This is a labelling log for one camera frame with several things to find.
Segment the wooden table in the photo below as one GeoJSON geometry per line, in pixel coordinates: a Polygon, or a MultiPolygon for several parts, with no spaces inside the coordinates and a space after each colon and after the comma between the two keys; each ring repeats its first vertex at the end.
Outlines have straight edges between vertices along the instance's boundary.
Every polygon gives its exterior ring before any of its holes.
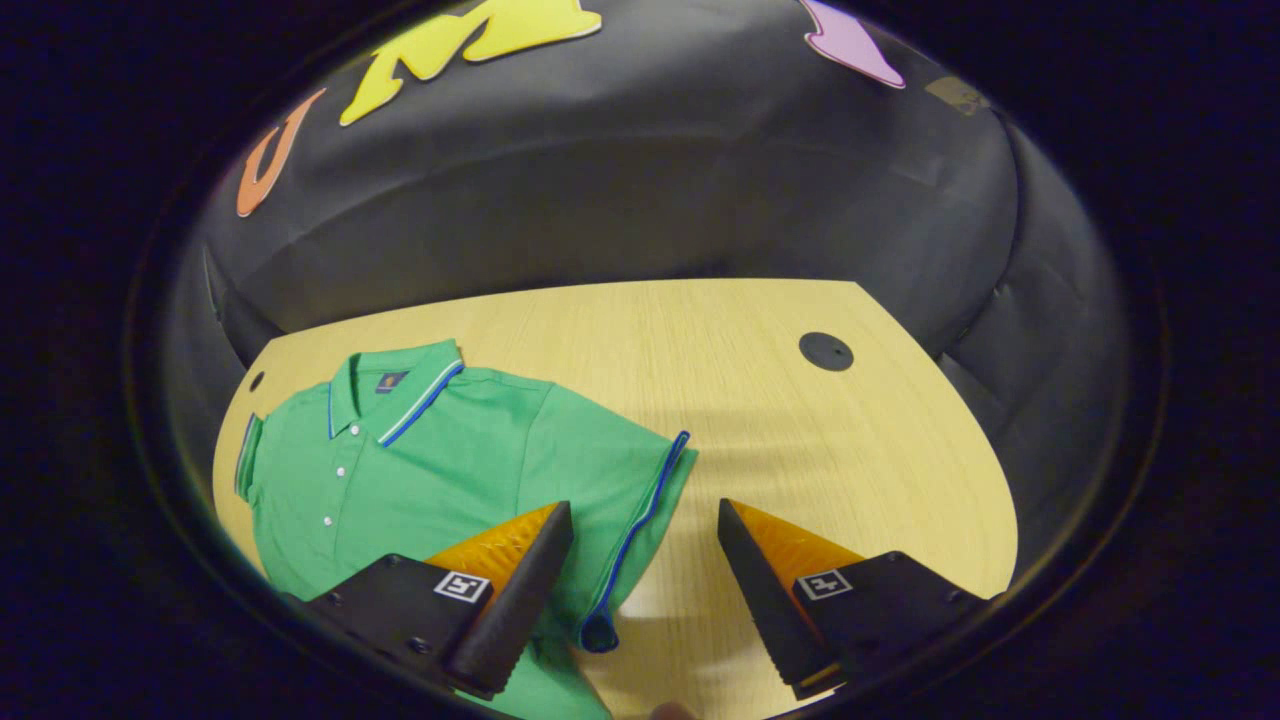
{"type": "Polygon", "coordinates": [[[576,286],[381,313],[271,341],[218,438],[218,515],[259,568],[232,473],[243,419],[328,382],[351,354],[457,338],[467,365],[553,380],[701,451],[653,564],[623,603],[617,651],[579,653],[620,719],[678,700],[704,720],[797,703],[716,539],[732,497],[864,556],[902,550],[989,597],[1009,585],[1014,506],[996,456],[924,351],[859,286],[699,279],[576,286]],[[854,365],[799,348],[819,331],[854,365]],[[250,389],[259,373],[262,379],[250,389]]]}

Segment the shirt collar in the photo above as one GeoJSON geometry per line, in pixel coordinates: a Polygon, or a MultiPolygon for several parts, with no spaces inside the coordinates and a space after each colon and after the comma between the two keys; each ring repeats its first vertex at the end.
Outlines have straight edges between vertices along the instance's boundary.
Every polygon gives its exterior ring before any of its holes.
{"type": "Polygon", "coordinates": [[[379,445],[396,442],[435,397],[449,379],[462,370],[462,356],[452,338],[421,347],[388,352],[357,352],[338,368],[329,382],[329,439],[352,425],[360,432],[374,433],[379,445]],[[392,392],[356,402],[357,374],[408,372],[392,392]]]}

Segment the yellow letter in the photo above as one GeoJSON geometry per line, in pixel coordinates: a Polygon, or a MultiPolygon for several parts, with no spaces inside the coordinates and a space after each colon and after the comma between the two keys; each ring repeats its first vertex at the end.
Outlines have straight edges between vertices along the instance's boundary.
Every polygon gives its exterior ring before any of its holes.
{"type": "Polygon", "coordinates": [[[390,102],[403,85],[393,77],[399,63],[421,81],[440,74],[486,20],[484,33],[462,53],[472,63],[600,29],[600,15],[582,10],[579,0],[486,0],[461,18],[436,15],[374,51],[374,63],[338,122],[349,126],[390,102]]]}

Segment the orange letter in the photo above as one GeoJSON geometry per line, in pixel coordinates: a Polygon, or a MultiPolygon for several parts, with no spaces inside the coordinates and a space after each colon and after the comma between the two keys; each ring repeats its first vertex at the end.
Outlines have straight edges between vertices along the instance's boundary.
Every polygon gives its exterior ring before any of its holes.
{"type": "Polygon", "coordinates": [[[284,119],[284,133],[280,135],[280,145],[276,146],[275,155],[271,156],[271,164],[266,167],[262,177],[259,177],[257,170],[262,164],[266,143],[271,142],[271,138],[275,137],[275,133],[280,132],[280,128],[271,128],[271,132],[266,133],[262,142],[259,142],[257,147],[248,154],[248,159],[244,160],[244,174],[241,176],[239,192],[236,193],[236,214],[241,218],[247,218],[250,213],[262,204],[262,200],[266,200],[266,193],[271,192],[275,178],[280,177],[284,161],[289,159],[289,150],[293,149],[293,138],[298,136],[298,126],[302,124],[302,118],[311,109],[311,104],[324,95],[324,91],[325,88],[321,87],[319,92],[303,100],[284,119]]]}

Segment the shirt placket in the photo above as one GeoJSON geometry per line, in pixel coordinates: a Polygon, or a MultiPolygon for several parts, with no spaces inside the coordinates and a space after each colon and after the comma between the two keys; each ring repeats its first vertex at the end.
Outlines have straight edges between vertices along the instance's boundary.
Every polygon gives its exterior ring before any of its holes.
{"type": "Polygon", "coordinates": [[[333,538],[329,552],[334,555],[338,551],[338,530],[342,528],[342,509],[346,505],[347,488],[351,487],[351,482],[355,479],[356,464],[360,461],[360,455],[367,439],[369,433],[365,432],[365,428],[358,421],[352,423],[351,427],[338,433],[333,439],[333,442],[338,443],[337,451],[333,454],[332,475],[328,478],[328,482],[333,483],[330,486],[333,492],[325,493],[332,501],[326,503],[326,514],[321,519],[321,523],[324,523],[324,527],[330,532],[333,538]]]}

